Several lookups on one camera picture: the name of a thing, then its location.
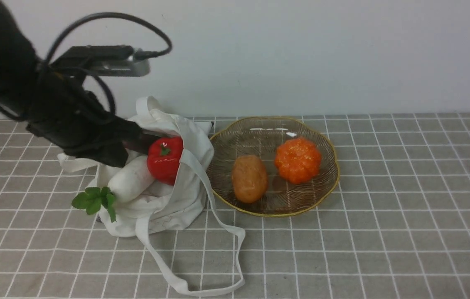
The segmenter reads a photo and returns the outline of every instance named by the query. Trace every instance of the green leaf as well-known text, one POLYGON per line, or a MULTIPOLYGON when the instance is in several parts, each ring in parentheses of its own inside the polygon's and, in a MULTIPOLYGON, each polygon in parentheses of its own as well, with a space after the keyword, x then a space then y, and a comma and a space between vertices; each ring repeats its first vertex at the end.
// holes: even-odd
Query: green leaf
POLYGON ((108 208, 108 205, 107 205, 107 197, 100 197, 100 198, 102 199, 102 206, 103 206, 104 208, 106 208, 106 210, 107 210, 107 208, 108 208))
POLYGON ((113 203, 115 203, 115 201, 117 200, 117 197, 115 197, 115 195, 113 195, 113 193, 109 192, 107 193, 107 206, 109 207, 113 207, 113 203))
POLYGON ((90 197, 87 193, 81 192, 80 194, 76 195, 76 197, 74 197, 74 199, 72 200, 72 206, 79 210, 84 210, 91 204, 93 200, 94 199, 90 197))
POLYGON ((101 189, 98 187, 88 187, 85 189, 85 193, 93 197, 99 197, 101 193, 101 189))
POLYGON ((109 213, 109 217, 111 218, 112 223, 117 221, 117 214, 115 213, 115 209, 113 209, 113 207, 109 207, 107 212, 109 213))
POLYGON ((86 209, 87 215, 96 214, 102 207, 102 197, 97 197, 86 209))
POLYGON ((107 196, 107 193, 109 193, 109 187, 103 187, 102 188, 102 191, 100 192, 100 195, 102 195, 102 197, 106 197, 107 196))

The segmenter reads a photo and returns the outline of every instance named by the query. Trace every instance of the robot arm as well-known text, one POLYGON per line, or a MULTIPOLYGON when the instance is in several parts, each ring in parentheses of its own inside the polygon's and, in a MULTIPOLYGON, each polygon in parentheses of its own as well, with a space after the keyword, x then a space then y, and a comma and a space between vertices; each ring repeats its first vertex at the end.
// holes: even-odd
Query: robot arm
POLYGON ((67 155, 123 167, 128 156, 126 148, 144 153, 159 136, 117 117, 113 95, 99 76, 145 76, 149 72, 148 58, 165 55, 171 49, 170 39, 142 19, 121 13, 98 13, 70 25, 42 60, 0 1, 0 112, 26 122, 28 131, 56 144, 67 155), (106 17, 144 25, 166 40, 169 47, 161 52, 131 46, 72 47, 50 65, 58 45, 72 30, 106 17), (94 93, 81 86, 86 76, 93 76, 101 84, 109 111, 104 110, 94 93))

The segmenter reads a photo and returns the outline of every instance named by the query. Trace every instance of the canvas bag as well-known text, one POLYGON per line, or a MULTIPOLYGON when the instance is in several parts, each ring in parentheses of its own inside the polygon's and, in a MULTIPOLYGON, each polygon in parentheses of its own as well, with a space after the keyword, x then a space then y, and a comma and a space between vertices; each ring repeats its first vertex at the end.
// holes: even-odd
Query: canvas bag
MULTIPOLYGON (((222 223, 216 212, 211 183, 205 172, 214 155, 214 148, 207 135, 211 129, 211 123, 196 124, 179 115, 164 113, 159 102, 151 96, 137 100, 136 110, 137 115, 131 117, 130 121, 134 121, 144 129, 171 136, 181 136, 183 139, 184 149, 176 183, 172 187, 156 181, 136 199, 115 205, 117 214, 115 223, 111 223, 109 213, 103 207, 98 213, 100 219, 107 231, 115 237, 138 237, 152 254, 165 280, 178 293, 196 297, 210 297, 235 291, 245 283, 239 254, 246 231, 222 223), (237 236, 235 267, 240 279, 229 287, 190 291, 187 281, 174 275, 170 267, 153 248, 149 235, 163 230, 187 228, 203 211, 207 199, 211 212, 220 226, 237 236)), ((129 154, 127 163, 139 155, 133 151, 129 151, 129 154)), ((89 187, 107 186, 111 177, 120 169, 100 164, 91 159, 74 159, 65 154, 59 154, 58 159, 66 172, 77 172, 96 166, 96 177, 91 181, 89 187)))

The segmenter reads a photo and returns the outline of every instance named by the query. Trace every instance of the pepper stem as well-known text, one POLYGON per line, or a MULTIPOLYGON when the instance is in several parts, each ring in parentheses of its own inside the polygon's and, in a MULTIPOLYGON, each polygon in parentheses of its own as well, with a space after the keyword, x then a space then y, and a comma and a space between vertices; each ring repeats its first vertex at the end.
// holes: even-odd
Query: pepper stem
POLYGON ((166 156, 170 153, 170 148, 164 146, 163 144, 161 144, 161 153, 160 153, 160 156, 166 156))

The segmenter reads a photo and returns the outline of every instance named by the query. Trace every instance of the brown potato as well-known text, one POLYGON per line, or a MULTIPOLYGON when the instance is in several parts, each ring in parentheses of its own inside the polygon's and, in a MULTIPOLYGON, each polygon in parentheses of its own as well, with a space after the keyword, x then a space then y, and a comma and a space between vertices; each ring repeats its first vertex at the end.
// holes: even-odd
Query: brown potato
POLYGON ((266 167, 255 155, 241 156, 235 160, 231 181, 236 198, 243 203, 258 201, 268 189, 266 167))

